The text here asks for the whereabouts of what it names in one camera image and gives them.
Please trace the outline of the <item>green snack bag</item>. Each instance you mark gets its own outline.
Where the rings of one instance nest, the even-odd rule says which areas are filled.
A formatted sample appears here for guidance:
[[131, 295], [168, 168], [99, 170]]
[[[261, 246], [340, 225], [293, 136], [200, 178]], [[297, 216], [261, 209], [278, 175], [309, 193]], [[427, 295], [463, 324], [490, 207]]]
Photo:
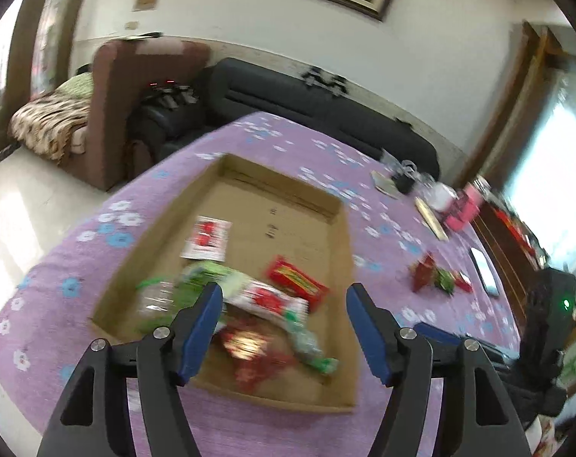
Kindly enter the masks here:
[[208, 283], [216, 283], [223, 300], [239, 293], [250, 281], [245, 273], [214, 261], [198, 261], [188, 265], [175, 278], [171, 311], [177, 314], [183, 308], [193, 307]]

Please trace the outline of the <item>small red snack packet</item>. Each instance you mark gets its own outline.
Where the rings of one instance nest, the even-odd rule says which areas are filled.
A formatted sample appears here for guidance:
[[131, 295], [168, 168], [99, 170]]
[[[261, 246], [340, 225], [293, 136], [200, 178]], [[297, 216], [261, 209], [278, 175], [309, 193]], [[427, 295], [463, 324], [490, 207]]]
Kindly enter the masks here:
[[454, 270], [452, 272], [455, 286], [466, 293], [472, 293], [472, 282], [463, 272]]

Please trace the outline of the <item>white red snack packet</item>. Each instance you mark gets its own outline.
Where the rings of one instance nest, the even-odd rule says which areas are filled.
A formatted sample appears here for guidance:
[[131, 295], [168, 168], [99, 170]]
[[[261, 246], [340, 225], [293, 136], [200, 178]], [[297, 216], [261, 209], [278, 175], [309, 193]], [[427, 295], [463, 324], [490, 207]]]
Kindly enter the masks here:
[[198, 216], [180, 253], [182, 259], [224, 262], [232, 223]]

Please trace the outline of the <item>red white long snack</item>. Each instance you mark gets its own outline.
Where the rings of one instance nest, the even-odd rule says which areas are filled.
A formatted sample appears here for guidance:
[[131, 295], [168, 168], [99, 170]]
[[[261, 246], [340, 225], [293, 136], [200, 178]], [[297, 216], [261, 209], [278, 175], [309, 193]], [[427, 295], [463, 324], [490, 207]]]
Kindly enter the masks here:
[[225, 303], [285, 330], [295, 354], [320, 374], [330, 376], [336, 372], [340, 361], [327, 357], [317, 335], [308, 329], [308, 302], [305, 299], [251, 280], [237, 292], [232, 292]]

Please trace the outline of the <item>red yellow candy bar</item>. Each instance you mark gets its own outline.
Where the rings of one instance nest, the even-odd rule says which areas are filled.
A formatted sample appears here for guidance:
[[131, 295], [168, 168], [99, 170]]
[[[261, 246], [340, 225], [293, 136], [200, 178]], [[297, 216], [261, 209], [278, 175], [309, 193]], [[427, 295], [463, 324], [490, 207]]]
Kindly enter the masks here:
[[314, 312], [329, 294], [330, 289], [317, 282], [284, 257], [276, 257], [268, 266], [265, 275], [279, 288], [308, 303]]

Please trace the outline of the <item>clear nut snack bag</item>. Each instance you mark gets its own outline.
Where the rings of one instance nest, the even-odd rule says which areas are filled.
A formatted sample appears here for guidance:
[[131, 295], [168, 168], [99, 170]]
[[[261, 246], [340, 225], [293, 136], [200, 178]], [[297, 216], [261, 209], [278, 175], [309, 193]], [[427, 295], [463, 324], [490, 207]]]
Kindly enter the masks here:
[[136, 286], [139, 332], [149, 334], [171, 324], [176, 315], [176, 291], [175, 278], [149, 278]]

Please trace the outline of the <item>green candy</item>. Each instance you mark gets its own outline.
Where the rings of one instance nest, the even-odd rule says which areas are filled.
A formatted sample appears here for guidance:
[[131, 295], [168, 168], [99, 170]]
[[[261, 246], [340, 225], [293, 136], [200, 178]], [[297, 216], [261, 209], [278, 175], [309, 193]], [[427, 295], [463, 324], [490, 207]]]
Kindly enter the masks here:
[[452, 296], [455, 288], [455, 278], [451, 271], [444, 268], [437, 268], [434, 276], [434, 285], [440, 291]]

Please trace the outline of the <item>dark red snack bag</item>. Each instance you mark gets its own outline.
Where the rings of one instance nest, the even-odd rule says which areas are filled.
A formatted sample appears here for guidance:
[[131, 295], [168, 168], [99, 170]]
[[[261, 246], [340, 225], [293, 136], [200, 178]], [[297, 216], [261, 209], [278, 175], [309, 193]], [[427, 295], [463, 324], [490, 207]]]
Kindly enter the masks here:
[[415, 293], [436, 283], [437, 262], [432, 253], [425, 254], [419, 261], [412, 264], [410, 271], [412, 291]]

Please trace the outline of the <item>black smartphone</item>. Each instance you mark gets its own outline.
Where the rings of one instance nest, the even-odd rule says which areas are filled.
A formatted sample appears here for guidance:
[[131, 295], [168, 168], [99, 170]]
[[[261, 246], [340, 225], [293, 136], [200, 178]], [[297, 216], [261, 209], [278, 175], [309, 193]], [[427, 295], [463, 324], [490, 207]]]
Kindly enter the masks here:
[[469, 254], [471, 255], [472, 263], [476, 267], [479, 280], [481, 281], [486, 294], [489, 297], [498, 297], [498, 285], [495, 282], [494, 276], [483, 252], [475, 248], [470, 248]]

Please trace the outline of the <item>cardboard tray box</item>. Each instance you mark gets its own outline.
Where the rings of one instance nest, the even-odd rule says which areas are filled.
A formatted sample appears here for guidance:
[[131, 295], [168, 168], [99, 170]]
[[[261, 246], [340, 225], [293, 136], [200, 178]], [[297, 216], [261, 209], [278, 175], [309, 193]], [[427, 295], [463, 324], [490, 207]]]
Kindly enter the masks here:
[[239, 390], [233, 364], [219, 345], [207, 351], [196, 387], [218, 395], [310, 413], [350, 413], [357, 404], [359, 348], [346, 312], [353, 282], [347, 208], [340, 198], [301, 179], [227, 154], [179, 184], [161, 215], [114, 272], [91, 316], [96, 332], [122, 344], [141, 339], [136, 326], [136, 287], [147, 278], [170, 278], [187, 262], [180, 253], [199, 216], [231, 222], [227, 266], [263, 281], [283, 257], [329, 288], [308, 319], [323, 352], [338, 360], [323, 377], [297, 363], [252, 394]]

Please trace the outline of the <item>cream tube package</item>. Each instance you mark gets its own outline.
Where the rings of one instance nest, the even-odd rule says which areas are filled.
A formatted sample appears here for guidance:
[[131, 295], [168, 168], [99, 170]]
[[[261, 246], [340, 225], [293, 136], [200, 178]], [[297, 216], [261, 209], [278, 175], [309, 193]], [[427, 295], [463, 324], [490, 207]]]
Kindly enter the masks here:
[[434, 236], [440, 241], [447, 241], [449, 237], [429, 205], [420, 197], [414, 199], [414, 204], [421, 218], [423, 218], [424, 223], [431, 230]]

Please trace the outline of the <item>black small cup holder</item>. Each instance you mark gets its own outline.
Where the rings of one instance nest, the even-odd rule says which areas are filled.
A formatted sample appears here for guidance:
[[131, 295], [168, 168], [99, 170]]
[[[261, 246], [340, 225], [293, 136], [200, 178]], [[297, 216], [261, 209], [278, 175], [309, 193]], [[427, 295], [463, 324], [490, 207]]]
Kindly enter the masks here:
[[413, 191], [417, 179], [417, 167], [411, 164], [401, 165], [392, 176], [396, 190], [404, 195], [408, 195]]

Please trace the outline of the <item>black leather sofa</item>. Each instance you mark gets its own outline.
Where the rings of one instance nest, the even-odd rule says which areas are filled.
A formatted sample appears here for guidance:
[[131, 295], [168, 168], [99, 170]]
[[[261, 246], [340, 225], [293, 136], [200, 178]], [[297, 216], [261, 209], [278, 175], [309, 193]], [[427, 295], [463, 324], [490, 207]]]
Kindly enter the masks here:
[[350, 99], [343, 77], [324, 80], [315, 66], [301, 77], [289, 77], [235, 58], [206, 68], [189, 85], [149, 85], [129, 116], [128, 146], [151, 166], [254, 112], [322, 132], [372, 159], [389, 153], [410, 160], [434, 179], [440, 177], [436, 148], [411, 124]]

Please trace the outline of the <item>olive notebook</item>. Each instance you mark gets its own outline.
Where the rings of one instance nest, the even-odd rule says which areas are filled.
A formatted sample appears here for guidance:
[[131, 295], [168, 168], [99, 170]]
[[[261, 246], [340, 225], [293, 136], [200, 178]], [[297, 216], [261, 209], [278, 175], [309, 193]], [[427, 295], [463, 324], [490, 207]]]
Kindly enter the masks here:
[[395, 186], [394, 181], [388, 176], [384, 176], [383, 173], [376, 170], [372, 170], [370, 176], [372, 177], [373, 185], [382, 194], [385, 194], [388, 197], [394, 199], [397, 199], [401, 195], [397, 189], [397, 186]]

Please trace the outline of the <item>leopard print blanket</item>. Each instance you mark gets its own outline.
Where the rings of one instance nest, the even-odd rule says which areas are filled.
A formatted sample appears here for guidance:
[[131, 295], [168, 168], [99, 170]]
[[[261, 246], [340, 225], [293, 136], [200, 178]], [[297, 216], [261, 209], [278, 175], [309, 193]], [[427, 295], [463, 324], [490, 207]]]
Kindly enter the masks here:
[[72, 134], [88, 125], [89, 98], [53, 93], [28, 102], [14, 112], [8, 134], [35, 154], [60, 164]]

